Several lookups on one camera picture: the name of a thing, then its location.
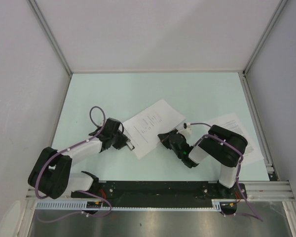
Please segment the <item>sparse text paper sheet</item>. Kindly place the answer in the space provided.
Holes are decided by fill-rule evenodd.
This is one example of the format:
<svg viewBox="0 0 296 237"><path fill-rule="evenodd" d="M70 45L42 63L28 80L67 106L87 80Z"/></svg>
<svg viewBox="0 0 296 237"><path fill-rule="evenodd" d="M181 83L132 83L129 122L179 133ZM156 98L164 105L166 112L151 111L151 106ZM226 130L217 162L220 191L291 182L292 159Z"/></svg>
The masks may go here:
<svg viewBox="0 0 296 237"><path fill-rule="evenodd" d="M159 143L158 134L167 133L185 120L165 100L159 100L123 123L129 135L137 159L155 149Z"/></svg>

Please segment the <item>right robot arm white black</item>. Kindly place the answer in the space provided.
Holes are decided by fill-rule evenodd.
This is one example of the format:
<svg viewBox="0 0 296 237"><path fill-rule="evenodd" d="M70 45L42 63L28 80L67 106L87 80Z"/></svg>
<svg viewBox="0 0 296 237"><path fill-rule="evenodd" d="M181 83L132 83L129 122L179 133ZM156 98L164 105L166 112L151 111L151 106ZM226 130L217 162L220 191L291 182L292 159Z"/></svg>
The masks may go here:
<svg viewBox="0 0 296 237"><path fill-rule="evenodd" d="M187 143L193 125L209 127L194 145ZM216 193L223 198L236 196L239 187L239 174L248 141L242 135L218 125L203 122L184 123L183 129L173 129L157 135L161 144L173 151L188 168L197 167L202 160L211 156L221 164Z"/></svg>

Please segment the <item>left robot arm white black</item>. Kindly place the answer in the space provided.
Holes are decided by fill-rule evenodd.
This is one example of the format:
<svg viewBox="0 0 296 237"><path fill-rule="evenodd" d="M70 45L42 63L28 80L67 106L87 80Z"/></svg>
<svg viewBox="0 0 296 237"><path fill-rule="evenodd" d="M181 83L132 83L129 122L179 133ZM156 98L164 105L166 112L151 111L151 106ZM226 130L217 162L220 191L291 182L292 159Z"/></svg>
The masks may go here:
<svg viewBox="0 0 296 237"><path fill-rule="evenodd" d="M100 189L99 178L88 171L72 173L72 166L110 147L119 150L125 146L134 149L124 134L123 124L109 118L103 126L90 133L87 139L69 148L62 151L52 147L44 148L28 177L28 184L35 189L39 199L57 199L64 192L71 192L76 198L84 194L92 198Z"/></svg>

